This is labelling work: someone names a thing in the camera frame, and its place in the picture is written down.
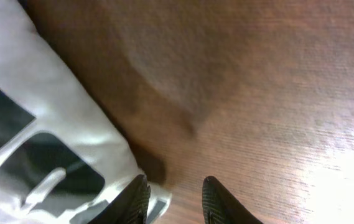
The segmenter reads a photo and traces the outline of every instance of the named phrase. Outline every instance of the white fabric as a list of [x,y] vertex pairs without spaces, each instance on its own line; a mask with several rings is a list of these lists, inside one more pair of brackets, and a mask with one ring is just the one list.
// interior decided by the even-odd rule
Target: white fabric
[[[142,173],[128,143],[72,72],[38,35],[23,8],[14,0],[0,0],[0,90],[35,117],[0,148],[0,167],[23,142],[45,132],[56,136],[105,180],[103,190],[93,201],[67,210],[59,217],[45,210],[32,210],[34,204],[40,203],[48,192],[44,191],[36,197],[35,193],[29,195],[28,206],[22,207],[21,200],[24,198],[18,192],[7,189],[6,185],[0,186],[1,194],[13,198],[0,203],[0,210],[7,213],[0,215],[0,223],[4,223],[4,217],[8,216],[68,223],[74,215],[90,206],[104,200],[111,202],[129,181]],[[55,187],[64,175],[58,170],[40,184]],[[170,203],[170,194],[156,185],[151,185],[151,188],[148,213],[157,199],[167,202],[162,211],[164,213]]]

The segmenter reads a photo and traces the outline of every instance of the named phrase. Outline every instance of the white cloth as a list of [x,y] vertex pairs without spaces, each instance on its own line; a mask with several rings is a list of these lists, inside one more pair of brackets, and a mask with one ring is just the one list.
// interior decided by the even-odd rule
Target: white cloth
[[[110,203],[142,174],[128,143],[15,0],[0,0],[0,110],[3,139],[1,125],[21,114],[12,121],[21,130],[0,145],[0,194],[12,198],[0,203],[0,223],[3,217],[69,223]],[[40,158],[46,162],[38,165]],[[160,200],[163,214],[171,195],[155,184],[151,189],[148,213]]]

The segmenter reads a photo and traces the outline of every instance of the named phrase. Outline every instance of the wooden floor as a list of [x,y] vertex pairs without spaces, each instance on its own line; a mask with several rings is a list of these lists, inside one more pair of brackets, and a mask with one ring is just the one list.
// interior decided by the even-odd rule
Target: wooden floor
[[39,32],[203,223],[216,176],[264,223],[354,223],[354,0],[31,1]]

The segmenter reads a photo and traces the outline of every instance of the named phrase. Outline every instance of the brown wooden surface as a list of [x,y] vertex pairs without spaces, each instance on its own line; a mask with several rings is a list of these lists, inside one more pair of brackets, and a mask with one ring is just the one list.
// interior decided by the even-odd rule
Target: brown wooden surface
[[158,223],[203,223],[206,175],[265,223],[354,223],[354,0],[27,11],[137,160],[160,160],[145,169],[165,169],[174,199]]

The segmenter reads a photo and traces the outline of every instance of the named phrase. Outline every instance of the wood grain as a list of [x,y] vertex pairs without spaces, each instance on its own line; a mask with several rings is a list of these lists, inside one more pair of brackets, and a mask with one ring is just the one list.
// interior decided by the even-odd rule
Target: wood grain
[[126,137],[164,164],[174,199],[158,223],[203,223],[206,175],[265,223],[354,223],[354,0],[26,9]]

